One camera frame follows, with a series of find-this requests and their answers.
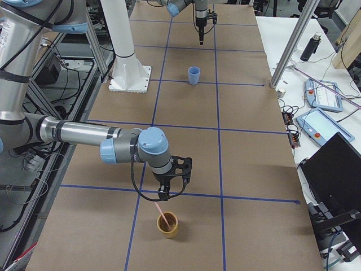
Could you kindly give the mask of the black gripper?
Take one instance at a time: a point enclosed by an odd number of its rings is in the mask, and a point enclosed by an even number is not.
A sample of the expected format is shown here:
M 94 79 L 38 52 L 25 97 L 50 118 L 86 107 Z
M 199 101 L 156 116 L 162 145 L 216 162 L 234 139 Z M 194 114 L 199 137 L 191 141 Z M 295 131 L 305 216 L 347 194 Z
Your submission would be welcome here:
M 170 198 L 170 187 L 171 180 L 175 177 L 180 177 L 180 174 L 176 173 L 164 173 L 164 174 L 153 174 L 155 179 L 160 183 L 160 188 L 158 189 L 158 196 L 160 201 L 168 201 Z
M 206 18 L 198 18 L 195 17 L 195 23 L 198 27 L 198 33 L 199 33 L 199 44 L 204 44 L 204 28 L 206 27 Z

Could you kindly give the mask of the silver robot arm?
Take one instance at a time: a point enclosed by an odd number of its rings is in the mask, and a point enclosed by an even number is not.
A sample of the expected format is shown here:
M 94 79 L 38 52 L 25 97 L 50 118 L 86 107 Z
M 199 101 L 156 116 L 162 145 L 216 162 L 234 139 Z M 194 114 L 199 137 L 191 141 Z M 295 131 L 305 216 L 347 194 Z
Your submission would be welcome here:
M 210 19 L 210 10 L 208 9 L 208 1 L 191 1 L 191 0 L 174 0 L 174 1 L 147 1 L 153 7 L 165 7 L 171 17 L 178 16 L 186 7 L 193 7 L 193 25 L 199 35 L 199 44 L 204 44 L 205 27 Z
M 171 198 L 174 177 L 181 177 L 184 185 L 189 183 L 192 160 L 171 155 L 168 140 L 157 127 L 121 129 L 22 111 L 43 34 L 86 33 L 85 1 L 2 1 L 1 11 L 5 15 L 1 30 L 2 151 L 40 142 L 98 146 L 105 163 L 148 163 L 160 183 L 160 201 Z

